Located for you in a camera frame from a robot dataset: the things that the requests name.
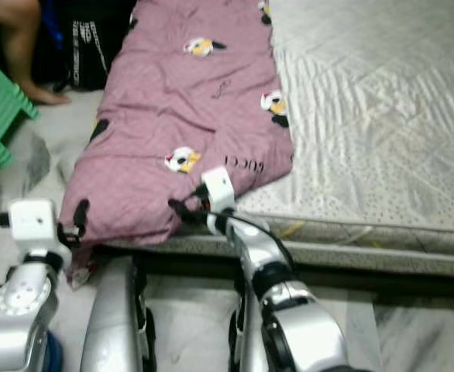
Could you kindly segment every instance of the mattress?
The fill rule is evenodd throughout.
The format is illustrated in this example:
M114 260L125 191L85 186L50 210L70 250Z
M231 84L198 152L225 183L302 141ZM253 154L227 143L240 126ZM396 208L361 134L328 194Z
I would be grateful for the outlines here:
M294 167L239 210L302 263L454 275L454 0L270 10ZM150 249L232 254L190 226Z

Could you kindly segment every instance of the bare foot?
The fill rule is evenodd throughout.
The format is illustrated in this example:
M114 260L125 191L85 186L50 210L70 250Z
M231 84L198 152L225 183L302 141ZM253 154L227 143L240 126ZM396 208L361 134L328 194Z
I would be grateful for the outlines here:
M27 97L36 103L44 105L62 105L71 100L64 95L56 95L51 91L35 86L33 83L20 84L20 88L26 93Z

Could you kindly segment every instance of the pink blanket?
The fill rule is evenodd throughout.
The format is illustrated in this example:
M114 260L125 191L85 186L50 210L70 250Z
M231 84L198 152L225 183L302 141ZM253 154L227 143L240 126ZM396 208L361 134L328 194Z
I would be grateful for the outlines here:
M189 195L201 173L225 165L239 196L290 171L264 13L257 0L137 3L67 186L64 225L86 198L86 243L160 243L181 223L168 199Z

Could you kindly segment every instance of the cartoon character print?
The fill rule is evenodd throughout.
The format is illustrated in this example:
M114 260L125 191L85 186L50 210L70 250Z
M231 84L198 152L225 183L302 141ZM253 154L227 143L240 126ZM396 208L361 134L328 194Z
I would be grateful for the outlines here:
M204 37L195 37L189 43L184 45L184 52L192 54L193 56L206 57L210 55L213 50L225 49L226 46L222 43L205 39Z
M272 121L277 123L282 128L287 128L286 100L281 91L272 91L261 96L261 107L263 110L270 111L273 114Z
M179 147L165 158L165 165L174 172L189 173L193 166L201 159L201 154L190 147Z
M263 15L261 17L261 22L263 22L264 25L271 25L272 24L272 15L270 14L270 7L268 5L268 2L265 2L265 1L259 2L258 9L263 12Z

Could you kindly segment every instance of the marble floor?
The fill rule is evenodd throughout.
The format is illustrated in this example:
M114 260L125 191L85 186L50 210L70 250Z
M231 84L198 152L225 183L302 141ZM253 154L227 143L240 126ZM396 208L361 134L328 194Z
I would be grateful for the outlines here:
M60 206L64 184L91 134L101 92L69 96L70 105L40 108L38 120L22 122L12 135L9 148L15 160L0 170L0 210L13 198L25 196L49 197ZM15 244L9 231L0 229L0 282L15 262ZM236 306L232 283L191 277L149 279L146 298L156 318L159 370L227 370L227 329ZM64 372L78 370L97 285L94 277L72 291L60 277L60 307L52 330L64 347ZM453 299L311 289L340 325L354 367L454 372ZM71 311L74 305L77 314Z

